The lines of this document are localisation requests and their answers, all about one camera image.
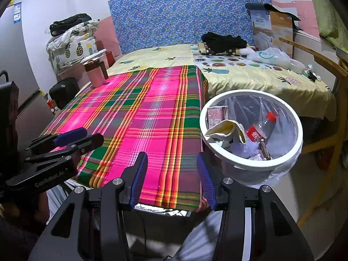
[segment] black suitcase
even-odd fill
[[[63,109],[79,92],[80,88],[77,81],[73,77],[68,77],[55,84],[50,90],[49,94],[52,100],[55,100],[57,107]]]
[[[91,20],[91,19],[92,18],[87,14],[73,15],[72,17],[69,17],[67,19],[54,22],[53,24],[49,26],[49,30],[51,31],[51,35],[55,37],[60,34],[63,34],[68,29],[72,28],[73,26],[78,25],[81,22],[87,22],[88,20]]]

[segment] cardboard box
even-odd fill
[[[293,40],[292,18],[286,13],[269,10],[249,10],[254,32],[254,45],[259,51],[279,48],[292,58],[293,47],[279,37]]]

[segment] cable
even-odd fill
[[[144,249],[145,249],[145,256],[146,258],[148,258],[147,256],[147,247],[146,247],[146,230],[145,230],[145,222],[144,222],[144,218],[140,215],[140,213],[134,209],[134,211],[139,215],[142,223],[143,223],[143,229],[144,229]]]

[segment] red bottle label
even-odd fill
[[[261,134],[258,133],[254,125],[252,124],[246,131],[246,135],[250,138],[251,141],[255,142],[257,139],[263,138]]]

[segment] patterned headboard cover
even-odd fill
[[[253,45],[245,3],[272,0],[110,0],[122,53],[175,44],[194,44],[212,31],[241,35]]]

